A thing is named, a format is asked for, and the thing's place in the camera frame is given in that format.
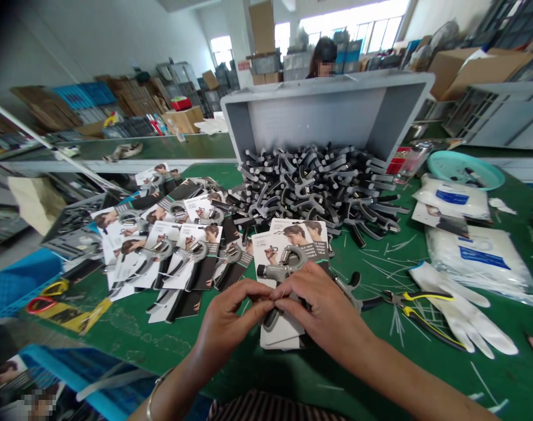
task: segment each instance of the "pile of hand grips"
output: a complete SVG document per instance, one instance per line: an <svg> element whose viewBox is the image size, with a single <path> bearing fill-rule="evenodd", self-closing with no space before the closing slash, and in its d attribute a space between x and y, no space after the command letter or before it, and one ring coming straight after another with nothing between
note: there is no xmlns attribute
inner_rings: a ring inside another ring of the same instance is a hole
<svg viewBox="0 0 533 421"><path fill-rule="evenodd" d="M383 196L396 185L387 163L353 146L307 146L293 151L246 151L239 165L245 182L229 190L239 229L268 224L272 218L324 221L330 241L343 225L358 247L364 235L377 241L398 233L397 214L409 209L393 205L399 195Z"/></svg>

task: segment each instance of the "teal plastic bowl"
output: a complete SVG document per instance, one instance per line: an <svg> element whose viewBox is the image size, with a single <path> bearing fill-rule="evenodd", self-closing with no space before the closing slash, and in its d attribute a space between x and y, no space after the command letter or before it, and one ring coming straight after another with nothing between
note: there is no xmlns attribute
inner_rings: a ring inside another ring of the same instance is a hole
<svg viewBox="0 0 533 421"><path fill-rule="evenodd" d="M488 187L481 187L481 190L491 191L504 184L506 180L502 171L478 158L454 151L434 152L428 158L428 169L440 180L452 182L452 177L457 177L458 184L465 184L473 180L467 174L465 168L469 167L479 174Z"/></svg>

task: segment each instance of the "person's left hand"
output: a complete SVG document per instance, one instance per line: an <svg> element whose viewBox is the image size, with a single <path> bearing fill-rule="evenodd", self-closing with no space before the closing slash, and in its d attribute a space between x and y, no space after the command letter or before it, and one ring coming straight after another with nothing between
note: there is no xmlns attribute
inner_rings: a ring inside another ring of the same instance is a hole
<svg viewBox="0 0 533 421"><path fill-rule="evenodd" d="M209 304L193 352L199 366L212 377L229 360L247 333L274 308L269 300L274 290L252 279L243 279L217 295ZM249 297L253 305L239 317L241 302Z"/></svg>

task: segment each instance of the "scissors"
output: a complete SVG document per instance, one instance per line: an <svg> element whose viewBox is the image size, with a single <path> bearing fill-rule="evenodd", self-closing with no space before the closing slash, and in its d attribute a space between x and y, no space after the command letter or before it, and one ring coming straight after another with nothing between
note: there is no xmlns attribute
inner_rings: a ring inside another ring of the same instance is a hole
<svg viewBox="0 0 533 421"><path fill-rule="evenodd" d="M26 311L28 314L38 314L48 310L62 301L80 300L85 297L84 294L76 296L68 296L66 292L69 290L69 281L63 279L61 281L54 282L40 293L40 296L36 297L28 303Z"/></svg>

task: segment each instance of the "rubber glove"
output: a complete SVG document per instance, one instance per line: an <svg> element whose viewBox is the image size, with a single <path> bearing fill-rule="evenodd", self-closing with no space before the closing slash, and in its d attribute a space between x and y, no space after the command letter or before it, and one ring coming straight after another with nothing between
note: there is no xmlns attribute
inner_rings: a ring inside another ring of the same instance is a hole
<svg viewBox="0 0 533 421"><path fill-rule="evenodd" d="M490 302L485 297L451 281L446 274L438 272L427 262L409 269L409 273L423 291L446 292L453 296L453 301L436 298L428 300L442 312L453 335L467 348L468 352L474 353L476 345L483 354L493 360L494 354L487 345L488 342L504 354L518 353L514 342L471 304L473 302L489 307Z"/></svg>

